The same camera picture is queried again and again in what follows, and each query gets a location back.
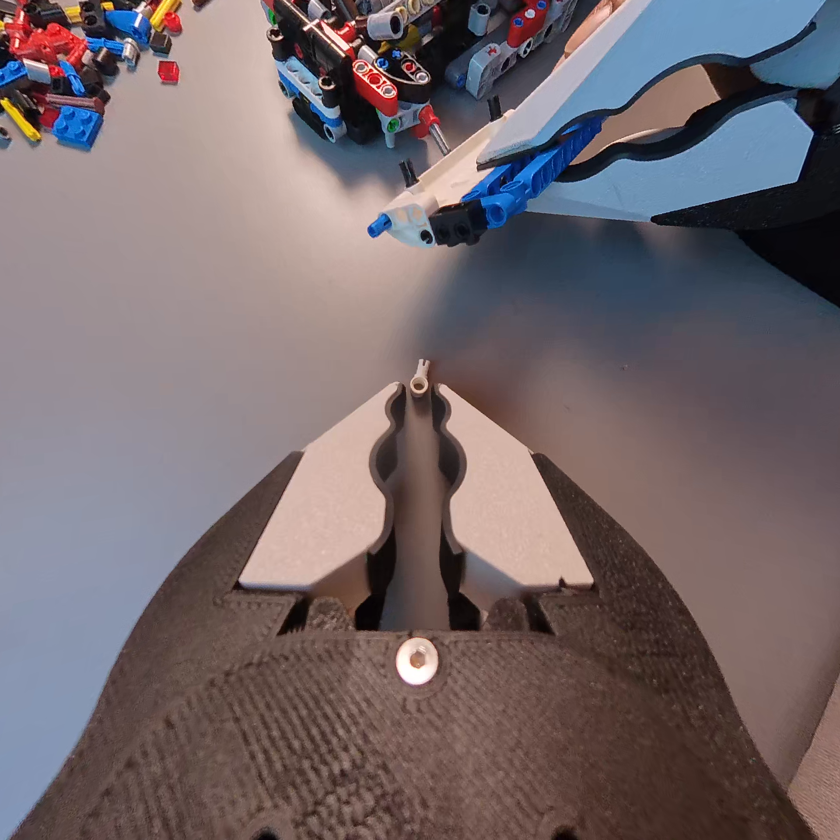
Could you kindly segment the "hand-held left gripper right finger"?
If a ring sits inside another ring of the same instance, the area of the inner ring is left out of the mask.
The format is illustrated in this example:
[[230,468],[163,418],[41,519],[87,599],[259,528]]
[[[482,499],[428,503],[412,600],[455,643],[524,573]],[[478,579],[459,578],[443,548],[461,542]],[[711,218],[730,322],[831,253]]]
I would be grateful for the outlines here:
[[443,533],[456,592],[478,608],[588,592],[592,573],[532,451],[447,385],[434,388],[434,426],[449,484]]

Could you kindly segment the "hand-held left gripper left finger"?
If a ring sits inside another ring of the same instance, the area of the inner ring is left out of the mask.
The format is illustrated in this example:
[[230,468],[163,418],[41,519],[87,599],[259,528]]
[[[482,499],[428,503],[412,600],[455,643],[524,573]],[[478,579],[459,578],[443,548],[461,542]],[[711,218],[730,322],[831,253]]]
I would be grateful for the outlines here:
[[374,591],[369,558],[393,524],[386,485],[404,386],[393,382],[302,450],[238,577],[246,590],[331,596],[358,607]]

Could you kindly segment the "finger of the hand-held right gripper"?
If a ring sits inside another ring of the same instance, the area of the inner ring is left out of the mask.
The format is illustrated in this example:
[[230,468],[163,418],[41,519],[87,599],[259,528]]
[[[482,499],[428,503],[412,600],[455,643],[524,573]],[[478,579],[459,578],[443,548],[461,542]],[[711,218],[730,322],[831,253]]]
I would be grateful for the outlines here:
[[814,131],[792,88],[751,88],[682,127],[614,142],[568,167],[528,212],[648,222],[661,214],[795,182]]
[[515,108],[476,161],[509,163],[544,151],[575,124],[626,110],[677,70],[768,59],[808,37],[823,6],[823,1],[624,2]]

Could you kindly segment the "blue and white lego panel assembly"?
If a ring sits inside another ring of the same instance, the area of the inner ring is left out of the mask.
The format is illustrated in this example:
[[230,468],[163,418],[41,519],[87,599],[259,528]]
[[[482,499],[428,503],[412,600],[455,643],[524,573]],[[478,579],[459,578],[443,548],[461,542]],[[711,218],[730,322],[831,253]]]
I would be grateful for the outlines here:
[[[486,210],[488,230],[502,227],[524,213],[529,203],[544,193],[575,157],[602,130],[604,117],[591,117],[560,134],[557,143],[542,152],[528,153],[515,161],[478,171],[476,159],[500,127],[513,115],[500,113],[495,121],[455,147],[448,155],[416,176],[413,163],[400,163],[406,189],[386,207],[415,201],[424,205],[430,217],[440,207],[479,199]],[[371,238],[386,234],[391,223],[383,209],[367,227]]]

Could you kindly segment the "white triangular lego beam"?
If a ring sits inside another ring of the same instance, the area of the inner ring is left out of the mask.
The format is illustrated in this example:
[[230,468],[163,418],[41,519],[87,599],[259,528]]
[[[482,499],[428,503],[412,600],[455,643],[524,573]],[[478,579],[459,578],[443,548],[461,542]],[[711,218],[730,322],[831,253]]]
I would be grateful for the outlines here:
[[383,213],[391,223],[385,232],[397,242],[424,249],[436,246],[436,238],[424,205],[411,201],[389,206]]

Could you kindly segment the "partly built lego car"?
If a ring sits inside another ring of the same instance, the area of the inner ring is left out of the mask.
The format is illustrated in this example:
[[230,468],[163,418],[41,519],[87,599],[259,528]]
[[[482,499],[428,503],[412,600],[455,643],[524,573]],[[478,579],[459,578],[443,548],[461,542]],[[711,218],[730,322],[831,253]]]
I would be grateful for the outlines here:
[[281,92],[318,136],[437,136],[443,85],[487,98],[497,80],[569,27],[576,1],[261,2]]

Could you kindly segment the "pile of mixed lego pieces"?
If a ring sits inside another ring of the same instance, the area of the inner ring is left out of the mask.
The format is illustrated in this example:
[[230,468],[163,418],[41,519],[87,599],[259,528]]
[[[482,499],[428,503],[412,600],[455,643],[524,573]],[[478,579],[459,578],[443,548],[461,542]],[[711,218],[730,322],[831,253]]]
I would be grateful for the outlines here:
[[88,152],[113,82],[143,56],[173,60],[180,1],[2,1],[2,114],[36,146],[44,133]]

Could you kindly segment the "black padded wrist rest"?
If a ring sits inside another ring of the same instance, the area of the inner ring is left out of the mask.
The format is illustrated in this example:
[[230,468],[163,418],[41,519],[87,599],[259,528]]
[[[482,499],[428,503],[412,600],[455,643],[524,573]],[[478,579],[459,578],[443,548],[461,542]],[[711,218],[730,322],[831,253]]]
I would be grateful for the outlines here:
[[753,253],[821,298],[839,306],[838,234],[820,225],[738,232]]

